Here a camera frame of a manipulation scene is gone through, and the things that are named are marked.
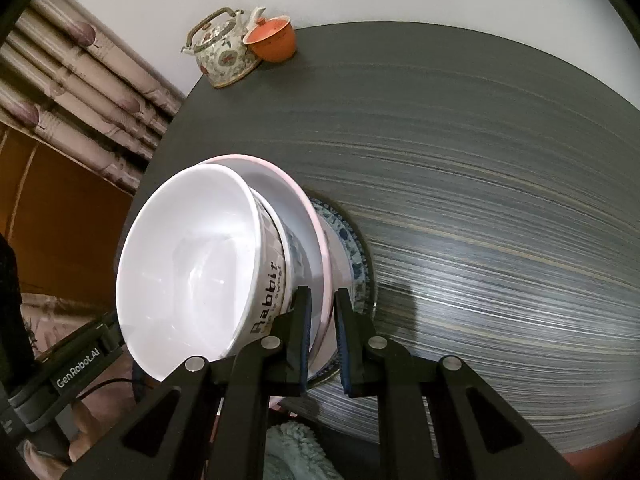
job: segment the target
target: teapot handle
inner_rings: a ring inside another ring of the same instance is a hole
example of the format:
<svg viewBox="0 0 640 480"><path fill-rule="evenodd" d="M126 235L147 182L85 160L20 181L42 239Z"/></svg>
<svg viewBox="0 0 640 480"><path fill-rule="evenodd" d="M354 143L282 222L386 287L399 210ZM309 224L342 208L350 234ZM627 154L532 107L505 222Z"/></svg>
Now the teapot handle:
<svg viewBox="0 0 640 480"><path fill-rule="evenodd" d="M183 50L186 49L190 49L191 48L191 42L193 41L193 37L196 34L196 32L198 32L204 25L206 25L207 23L209 23L211 20L213 20L214 18L217 18L220 14L222 14L223 12L226 12L229 16L231 16L232 18L234 18L236 16L236 12L232 9L230 9L229 7L222 7L221 9L218 9L216 12L210 14L209 16L207 16L204 20L202 20L200 23L198 23L195 27L193 27L189 33L187 34L187 42L185 44L185 46L182 48ZM234 24L230 24L230 27L227 27L229 30L223 30L222 34L226 34L227 32L230 32L233 27L235 25Z"/></svg>

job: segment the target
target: brown cabinet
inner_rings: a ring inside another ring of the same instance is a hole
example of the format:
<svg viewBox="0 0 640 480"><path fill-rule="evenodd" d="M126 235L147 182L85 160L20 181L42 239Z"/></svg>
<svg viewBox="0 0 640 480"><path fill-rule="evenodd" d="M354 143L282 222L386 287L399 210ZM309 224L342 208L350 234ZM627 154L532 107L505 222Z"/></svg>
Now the brown cabinet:
<svg viewBox="0 0 640 480"><path fill-rule="evenodd" d="M114 255L131 196L0 123L0 232L20 290L114 307Z"/></svg>

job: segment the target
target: dark gray tabletop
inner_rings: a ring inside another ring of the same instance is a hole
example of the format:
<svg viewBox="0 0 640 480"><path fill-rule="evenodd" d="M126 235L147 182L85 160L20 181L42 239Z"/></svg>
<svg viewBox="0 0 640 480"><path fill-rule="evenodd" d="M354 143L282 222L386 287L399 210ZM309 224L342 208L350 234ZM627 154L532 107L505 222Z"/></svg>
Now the dark gray tabletop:
<svg viewBox="0 0 640 480"><path fill-rule="evenodd" d="M559 450L640 416L640 112L581 70L495 36L417 23L298 31L299 52L195 86L143 203L205 158L247 153L341 204L369 241L376 325L465 358ZM376 438L339 381L292 402Z"/></svg>

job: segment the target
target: pink-rimmed plate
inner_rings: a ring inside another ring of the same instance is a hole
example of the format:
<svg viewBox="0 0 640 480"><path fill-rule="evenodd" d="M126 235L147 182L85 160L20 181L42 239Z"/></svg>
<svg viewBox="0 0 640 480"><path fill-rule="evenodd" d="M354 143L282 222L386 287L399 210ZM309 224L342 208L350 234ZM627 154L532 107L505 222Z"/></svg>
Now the pink-rimmed plate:
<svg viewBox="0 0 640 480"><path fill-rule="evenodd" d="M220 164L235 171L271 204L302 245L311 272L309 362L313 362L331 320L333 289L329 247L312 203L287 173L256 156L220 155L200 164Z"/></svg>

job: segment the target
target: human hand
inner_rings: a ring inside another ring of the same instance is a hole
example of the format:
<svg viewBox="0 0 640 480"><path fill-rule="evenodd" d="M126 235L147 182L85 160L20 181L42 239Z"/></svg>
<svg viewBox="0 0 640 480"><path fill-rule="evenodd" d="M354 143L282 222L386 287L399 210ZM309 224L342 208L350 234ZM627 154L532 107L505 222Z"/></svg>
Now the human hand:
<svg viewBox="0 0 640 480"><path fill-rule="evenodd" d="M79 430L78 436L69 445L69 458L76 462L102 436L100 423L82 402L75 402L71 406L74 422ZM42 455L29 441L24 446L24 460L40 480L60 480L68 466Z"/></svg>

